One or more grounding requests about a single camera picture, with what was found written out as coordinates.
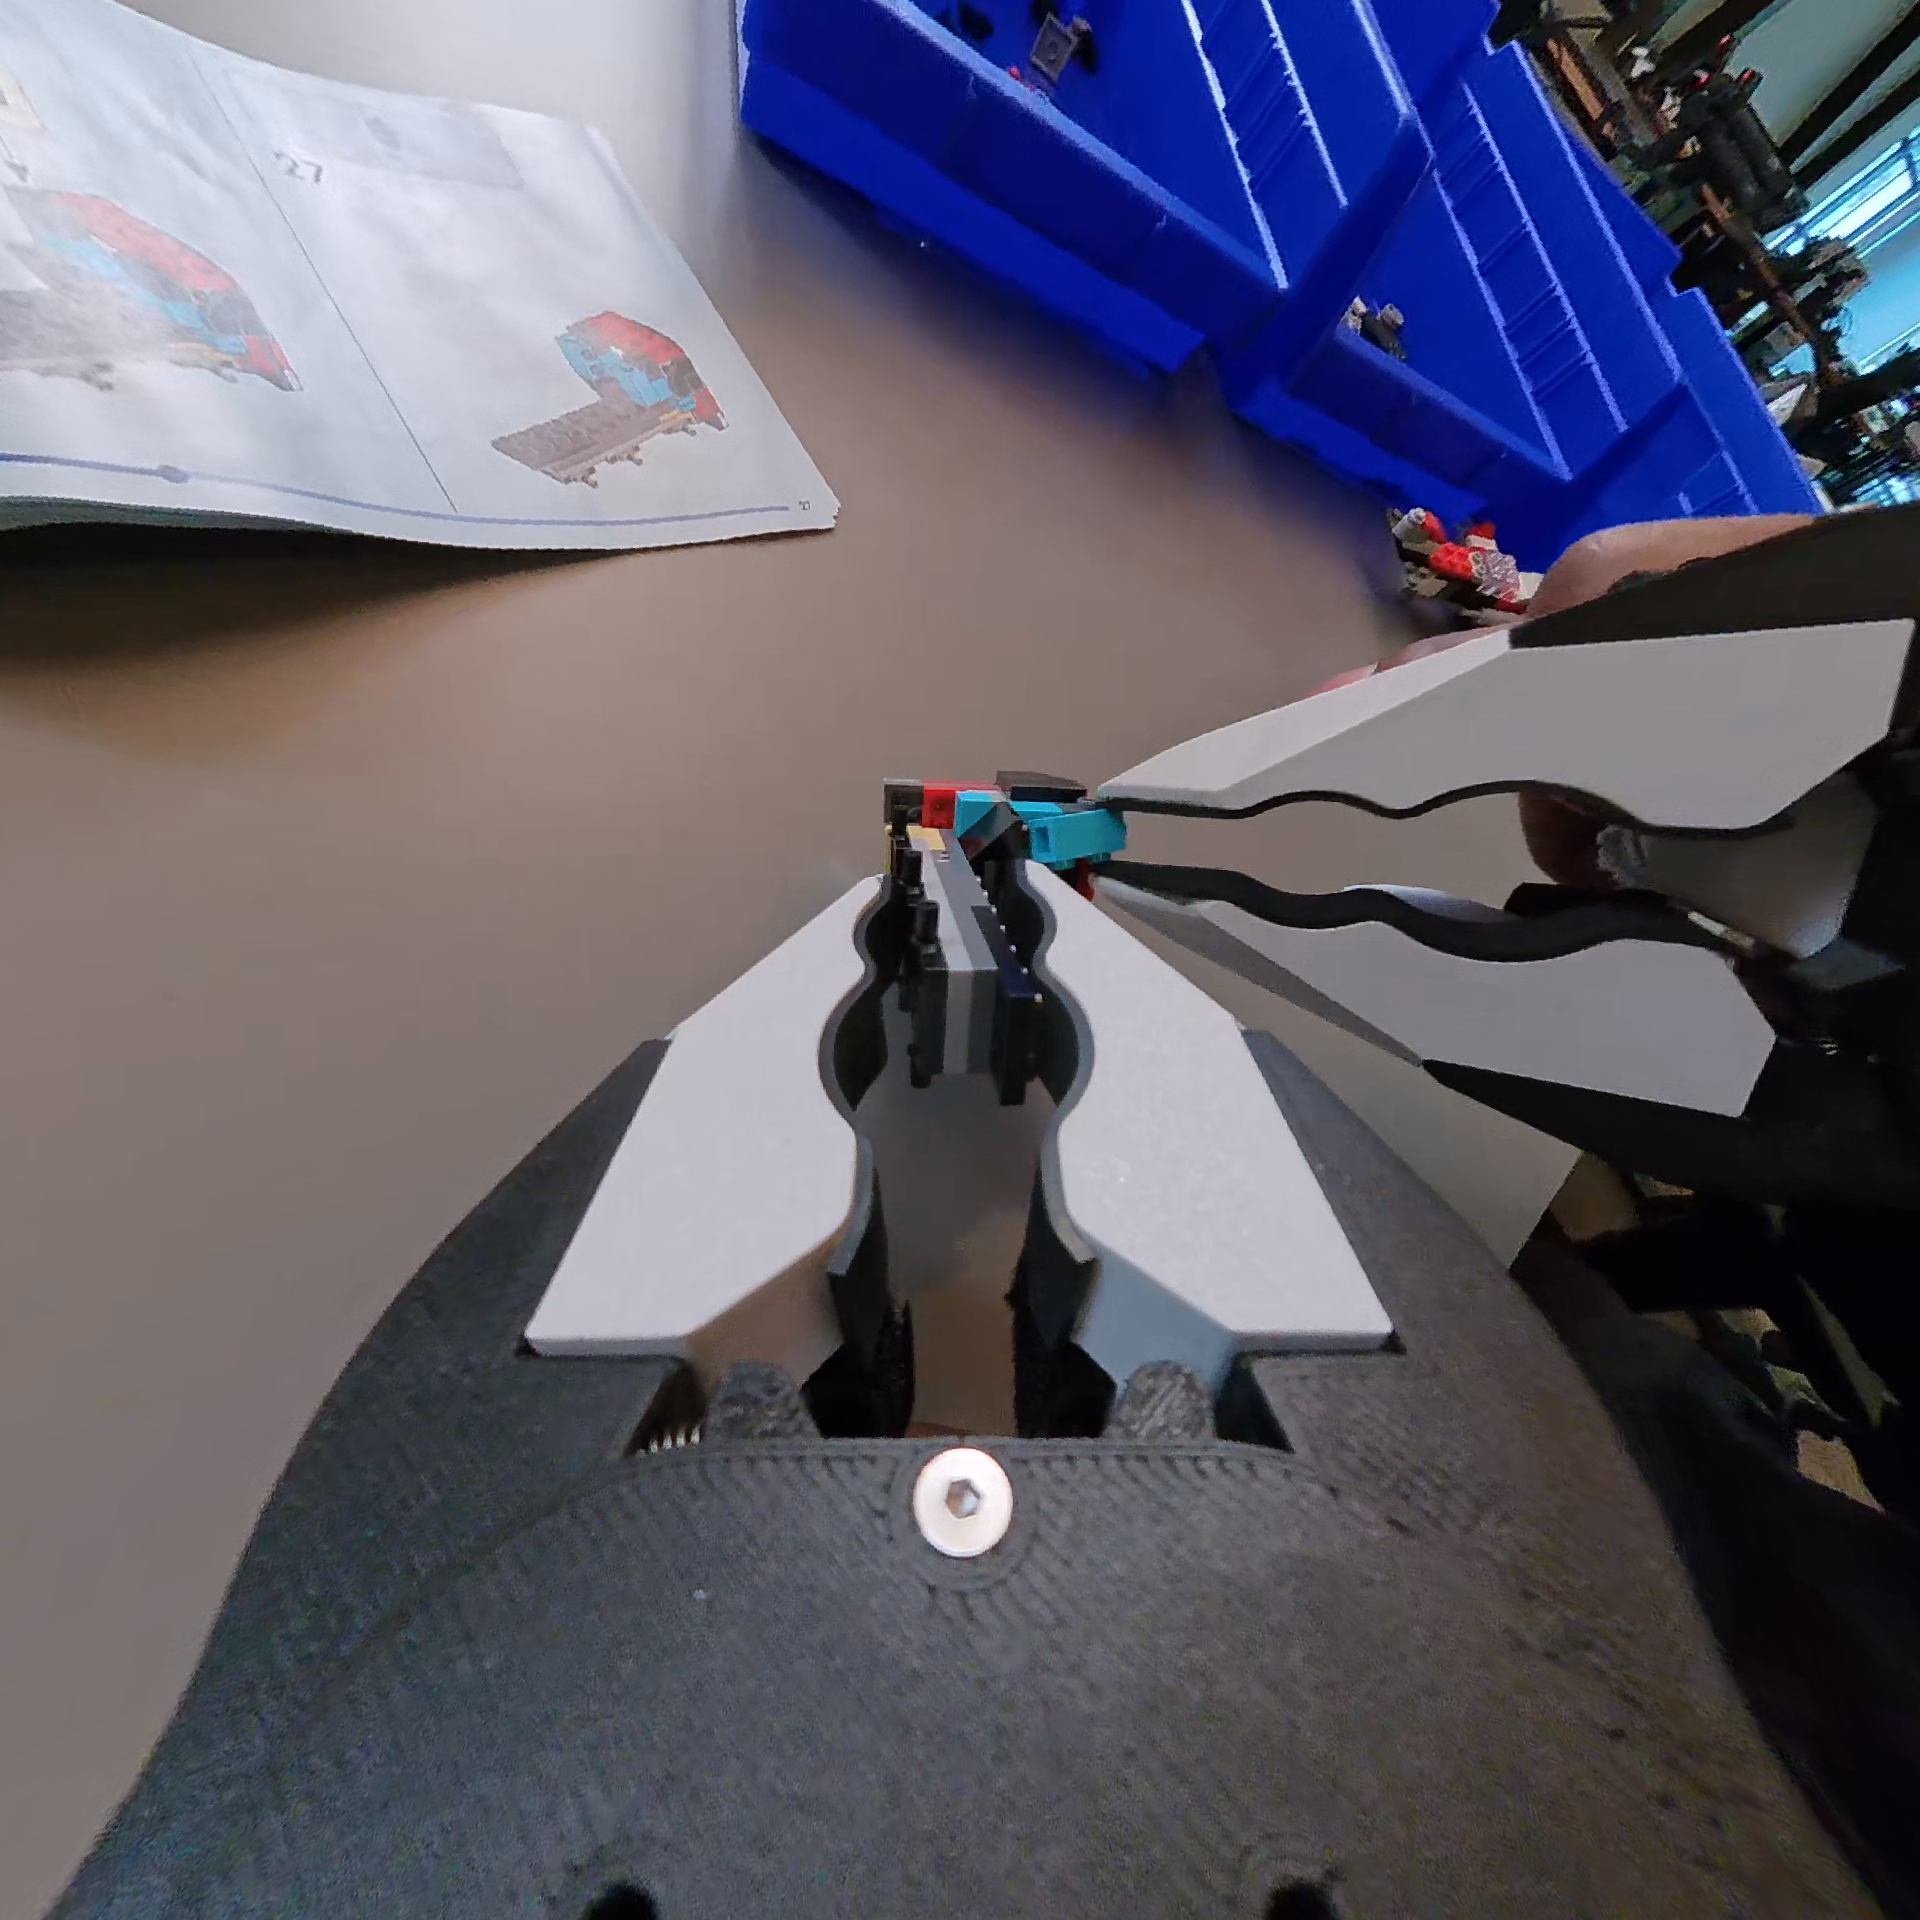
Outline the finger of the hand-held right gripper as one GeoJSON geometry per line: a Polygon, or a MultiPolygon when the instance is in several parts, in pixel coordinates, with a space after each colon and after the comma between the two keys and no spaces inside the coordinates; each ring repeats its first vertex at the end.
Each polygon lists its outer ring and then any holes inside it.
{"type": "Polygon", "coordinates": [[[1916,727],[1916,615],[1916,505],[1819,516],[1194,736],[1098,799],[1235,822],[1500,794],[1593,859],[1608,826],[1774,832],[1916,727]]]}
{"type": "Polygon", "coordinates": [[[1102,897],[1175,945],[1410,1064],[1739,1116],[1778,1042],[1732,967],[1681,945],[1542,961],[1452,956],[1379,921],[1308,930],[1120,881],[1102,897]]]}

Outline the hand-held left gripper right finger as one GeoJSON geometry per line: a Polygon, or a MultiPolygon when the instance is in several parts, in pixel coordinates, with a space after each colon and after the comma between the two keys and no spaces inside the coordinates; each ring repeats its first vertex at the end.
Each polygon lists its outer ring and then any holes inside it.
{"type": "Polygon", "coordinates": [[[1150,1363],[1217,1401],[1239,1355],[1396,1335],[1266,1073],[1281,1047],[1036,863],[1014,923],[1057,1105],[1015,1268],[1015,1425],[1102,1430],[1150,1363]]]}

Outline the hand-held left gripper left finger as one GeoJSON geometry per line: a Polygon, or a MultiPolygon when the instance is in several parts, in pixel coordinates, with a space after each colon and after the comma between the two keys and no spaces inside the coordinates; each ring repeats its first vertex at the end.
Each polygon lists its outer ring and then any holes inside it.
{"type": "Polygon", "coordinates": [[[830,1430],[900,1430],[910,1332],[858,1105],[887,1062],[905,906],[859,881],[683,1020],[523,1331],[545,1359],[824,1379],[830,1430]]]}

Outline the toy brick truck model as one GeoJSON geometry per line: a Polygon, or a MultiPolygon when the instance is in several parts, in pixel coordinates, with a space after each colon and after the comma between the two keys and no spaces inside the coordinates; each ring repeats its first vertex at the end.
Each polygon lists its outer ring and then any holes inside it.
{"type": "Polygon", "coordinates": [[[1050,874],[1094,895],[1081,863],[1051,871],[1027,855],[1018,803],[1098,803],[1079,782],[999,774],[987,785],[889,782],[887,913],[908,1020],[908,1071],[990,1076],[1004,1106],[1032,1084],[1064,1098],[1078,1073],[1072,1017],[1040,977],[1047,923],[1030,882],[1050,874]]]}

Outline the grey desk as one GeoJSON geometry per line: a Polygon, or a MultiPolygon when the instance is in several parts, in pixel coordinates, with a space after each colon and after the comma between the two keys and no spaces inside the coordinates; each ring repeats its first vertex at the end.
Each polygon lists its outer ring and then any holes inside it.
{"type": "Polygon", "coordinates": [[[4,556],[4,1916],[170,1722],[442,1236],[878,863],[887,775],[1102,779],[1403,638],[1384,511],[736,126],[724,4],[150,4],[601,129],[839,496],[611,560],[4,556]]]}

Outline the person's right hand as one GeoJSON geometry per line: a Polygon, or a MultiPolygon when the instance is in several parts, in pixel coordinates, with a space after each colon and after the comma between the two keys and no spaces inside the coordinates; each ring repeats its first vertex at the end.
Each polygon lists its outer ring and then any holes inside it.
{"type": "Polygon", "coordinates": [[[1599,530],[1574,543],[1547,568],[1527,603],[1527,617],[1547,617],[1602,598],[1630,575],[1670,571],[1816,524],[1812,515],[1756,515],[1722,519],[1657,519],[1599,530]]]}

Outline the red grey brick assembly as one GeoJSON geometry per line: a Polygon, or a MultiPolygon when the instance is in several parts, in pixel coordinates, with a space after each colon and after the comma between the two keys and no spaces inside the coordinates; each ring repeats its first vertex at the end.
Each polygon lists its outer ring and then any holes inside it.
{"type": "Polygon", "coordinates": [[[1527,571],[1502,552],[1490,519],[1473,519],[1452,532],[1430,511],[1385,515],[1399,560],[1399,602],[1423,609],[1431,626],[1486,630],[1530,615],[1543,575],[1527,571]]]}

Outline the large blue storage bin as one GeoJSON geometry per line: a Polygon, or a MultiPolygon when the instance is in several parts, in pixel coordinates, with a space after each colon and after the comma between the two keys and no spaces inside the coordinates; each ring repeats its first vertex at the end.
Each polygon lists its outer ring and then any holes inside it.
{"type": "Polygon", "coordinates": [[[1423,184],[1490,4],[738,4],[740,121],[1128,356],[1291,362],[1423,184]],[[1038,14],[1081,14],[1058,86],[1038,14]]]}

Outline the brick building instruction booklet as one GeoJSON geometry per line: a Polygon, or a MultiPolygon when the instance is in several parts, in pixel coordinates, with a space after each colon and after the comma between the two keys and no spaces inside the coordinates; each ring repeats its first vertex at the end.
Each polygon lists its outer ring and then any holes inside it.
{"type": "Polygon", "coordinates": [[[502,552],[827,530],[683,257],[570,121],[2,8],[2,519],[502,552]]]}

